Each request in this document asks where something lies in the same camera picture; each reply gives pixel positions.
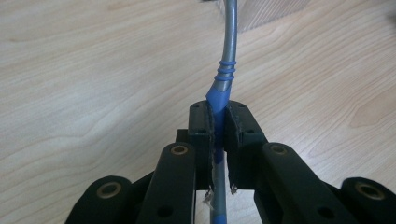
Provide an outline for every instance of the wood grain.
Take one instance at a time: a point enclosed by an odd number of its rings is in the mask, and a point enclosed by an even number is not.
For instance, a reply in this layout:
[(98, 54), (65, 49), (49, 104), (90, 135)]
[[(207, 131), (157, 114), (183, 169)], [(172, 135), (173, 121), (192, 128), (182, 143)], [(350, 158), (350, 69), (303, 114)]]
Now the wood grain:
[[(324, 181), (396, 191), (395, 18), (392, 0), (317, 0), (242, 33), (232, 98)], [(223, 23), (197, 0), (1, 1), (0, 222), (62, 223), (94, 180), (152, 171), (205, 99)], [(228, 213), (260, 222), (252, 192)]]

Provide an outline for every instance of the metal screw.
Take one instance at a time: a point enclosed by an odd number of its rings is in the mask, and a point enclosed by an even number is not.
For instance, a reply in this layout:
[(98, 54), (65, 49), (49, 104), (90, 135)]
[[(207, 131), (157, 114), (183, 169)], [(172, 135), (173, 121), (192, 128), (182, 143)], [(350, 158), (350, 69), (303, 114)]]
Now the metal screw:
[(109, 199), (121, 191), (121, 184), (117, 182), (108, 182), (102, 185), (97, 191), (96, 195), (101, 199)]
[(384, 192), (372, 185), (358, 182), (355, 184), (355, 189), (369, 199), (378, 201), (385, 199)]
[(171, 148), (171, 152), (178, 156), (186, 154), (188, 151), (189, 151), (189, 149), (184, 146), (175, 146), (175, 147)]
[(271, 149), (278, 155), (285, 155), (288, 151), (280, 146), (272, 146)]

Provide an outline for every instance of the wire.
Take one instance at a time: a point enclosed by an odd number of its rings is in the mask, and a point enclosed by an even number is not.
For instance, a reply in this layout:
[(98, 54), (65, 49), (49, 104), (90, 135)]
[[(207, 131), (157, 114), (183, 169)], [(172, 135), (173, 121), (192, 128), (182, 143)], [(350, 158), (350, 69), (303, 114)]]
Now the wire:
[(215, 148), (213, 156), (213, 198), (210, 212), (212, 224), (227, 223), (227, 207), (225, 198), (225, 163), (224, 163), (224, 115), (225, 107), (230, 100), (233, 73), (235, 72), (236, 35), (237, 35), (237, 2), (236, 0), (224, 0), (225, 6), (225, 37), (224, 48), (221, 57), (218, 74), (206, 95), (215, 123)]

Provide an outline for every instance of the wooden table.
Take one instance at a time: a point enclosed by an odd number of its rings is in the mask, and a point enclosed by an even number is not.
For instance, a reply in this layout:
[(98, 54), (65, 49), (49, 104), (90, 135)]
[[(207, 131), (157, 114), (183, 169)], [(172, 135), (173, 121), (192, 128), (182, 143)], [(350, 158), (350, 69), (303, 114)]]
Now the wooden table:
[[(232, 99), (337, 187), (396, 191), (396, 2), (312, 0), (239, 35)], [(96, 179), (136, 181), (205, 99), (222, 53), (216, 3), (0, 3), (0, 222), (62, 223)], [(209, 209), (197, 196), (197, 223)], [(230, 223), (259, 223), (252, 192)]]

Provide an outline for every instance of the cable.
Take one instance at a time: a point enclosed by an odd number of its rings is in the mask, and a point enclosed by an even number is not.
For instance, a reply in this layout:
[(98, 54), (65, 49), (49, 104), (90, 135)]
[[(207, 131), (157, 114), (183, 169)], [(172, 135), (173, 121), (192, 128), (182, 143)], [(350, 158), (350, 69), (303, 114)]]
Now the cable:
[(225, 163), (224, 163), (224, 115), (228, 104), (233, 84), (233, 73), (235, 72), (236, 54), (236, 25), (237, 25), (237, 2), (236, 0), (224, 0), (225, 6), (225, 37), (223, 54), (215, 76), (215, 81), (206, 95), (215, 123), (215, 148), (213, 156), (213, 198), (210, 211), (210, 222), (212, 224), (227, 223), (227, 207), (225, 198)]

